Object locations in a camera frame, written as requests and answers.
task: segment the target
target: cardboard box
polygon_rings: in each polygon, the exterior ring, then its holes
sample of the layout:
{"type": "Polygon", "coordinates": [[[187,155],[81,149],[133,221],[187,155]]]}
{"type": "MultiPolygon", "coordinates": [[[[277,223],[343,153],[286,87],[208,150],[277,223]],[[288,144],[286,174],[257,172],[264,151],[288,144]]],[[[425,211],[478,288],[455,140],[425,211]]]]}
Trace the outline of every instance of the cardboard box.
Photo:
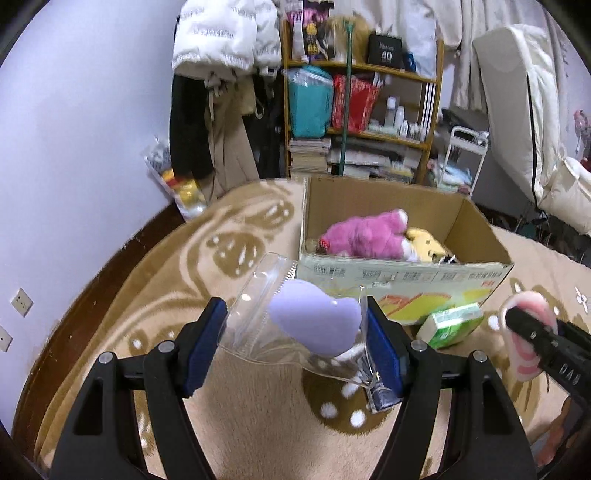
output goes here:
{"type": "Polygon", "coordinates": [[[486,218],[468,198],[386,180],[313,177],[306,181],[296,276],[312,283],[331,277],[337,288],[364,285],[386,316],[404,325],[422,323],[433,312],[482,304],[513,268],[486,218]],[[461,264],[436,265],[316,254],[318,238],[352,216],[396,208],[410,227],[423,228],[461,264]]]}

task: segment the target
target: white puffer jacket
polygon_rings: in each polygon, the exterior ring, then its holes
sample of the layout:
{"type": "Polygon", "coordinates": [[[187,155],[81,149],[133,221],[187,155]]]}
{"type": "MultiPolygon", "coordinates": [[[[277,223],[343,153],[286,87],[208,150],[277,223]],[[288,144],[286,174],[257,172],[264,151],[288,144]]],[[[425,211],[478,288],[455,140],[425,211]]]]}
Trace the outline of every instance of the white puffer jacket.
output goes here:
{"type": "Polygon", "coordinates": [[[277,69],[278,23],[272,0],[187,0],[174,40],[174,72],[215,85],[277,69]]]}

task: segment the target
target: hanging clothes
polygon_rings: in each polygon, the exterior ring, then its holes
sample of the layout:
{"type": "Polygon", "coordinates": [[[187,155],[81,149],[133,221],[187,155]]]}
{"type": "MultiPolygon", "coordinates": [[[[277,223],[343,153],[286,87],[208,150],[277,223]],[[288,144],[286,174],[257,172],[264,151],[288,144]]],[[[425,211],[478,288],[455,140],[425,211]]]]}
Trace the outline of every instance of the hanging clothes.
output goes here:
{"type": "Polygon", "coordinates": [[[246,134],[262,179],[281,177],[281,143],[283,139],[283,79],[272,83],[263,77],[253,78],[256,112],[243,117],[246,134]]]}
{"type": "Polygon", "coordinates": [[[205,110],[209,150],[214,172],[199,181],[208,203],[222,197],[234,187],[259,180],[256,163],[242,115],[255,111],[252,78],[225,85],[225,91],[209,96],[205,110]]]}
{"type": "Polygon", "coordinates": [[[201,180],[213,172],[205,110],[208,90],[202,80],[175,75],[170,108],[170,157],[178,177],[201,180]]]}
{"type": "Polygon", "coordinates": [[[206,86],[281,66],[277,8],[271,0],[187,0],[173,51],[174,72],[206,86]]]}

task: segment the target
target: shelf board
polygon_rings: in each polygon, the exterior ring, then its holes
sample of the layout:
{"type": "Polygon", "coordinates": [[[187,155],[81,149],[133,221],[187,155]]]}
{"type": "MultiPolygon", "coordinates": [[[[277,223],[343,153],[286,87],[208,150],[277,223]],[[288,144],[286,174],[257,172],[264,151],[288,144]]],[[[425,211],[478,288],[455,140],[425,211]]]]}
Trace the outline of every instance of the shelf board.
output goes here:
{"type": "MultiPolygon", "coordinates": [[[[327,135],[342,135],[342,130],[337,130],[335,128],[327,128],[326,129],[327,135]]],[[[414,140],[407,140],[406,138],[395,137],[393,135],[384,135],[384,134],[377,134],[374,132],[349,132],[349,136],[357,137],[357,138],[365,138],[366,140],[378,140],[382,142],[390,142],[390,143],[397,143],[399,145],[404,145],[406,147],[416,148],[418,150],[426,150],[427,144],[425,142],[417,142],[414,140]]]]}
{"type": "MultiPolygon", "coordinates": [[[[287,66],[288,67],[301,67],[303,65],[308,65],[306,62],[301,60],[288,60],[287,66]]],[[[331,60],[314,60],[309,63],[309,65],[314,65],[316,67],[324,67],[324,68],[333,68],[333,69],[345,69],[347,68],[346,63],[341,63],[338,61],[331,61],[331,60]]],[[[354,63],[351,65],[353,70],[365,70],[367,72],[379,72],[385,73],[388,75],[392,75],[395,77],[405,78],[407,80],[413,80],[415,82],[421,83],[437,83],[437,79],[430,79],[426,77],[421,77],[416,73],[406,72],[405,70],[398,70],[398,69],[391,69],[388,67],[381,67],[380,65],[370,65],[369,63],[354,63]]]]}

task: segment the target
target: green broom handle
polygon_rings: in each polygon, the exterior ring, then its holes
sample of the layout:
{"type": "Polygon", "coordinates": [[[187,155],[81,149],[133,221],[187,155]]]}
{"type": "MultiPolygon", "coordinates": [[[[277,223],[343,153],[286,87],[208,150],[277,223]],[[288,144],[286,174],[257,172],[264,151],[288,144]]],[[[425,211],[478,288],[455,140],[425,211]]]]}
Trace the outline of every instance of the green broom handle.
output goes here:
{"type": "Polygon", "coordinates": [[[339,176],[345,171],[345,152],[347,150],[347,133],[349,131],[349,102],[351,100],[351,64],[353,63],[353,29],[352,22],[345,22],[347,29],[347,83],[345,84],[345,113],[343,118],[343,141],[340,146],[339,176]]]}

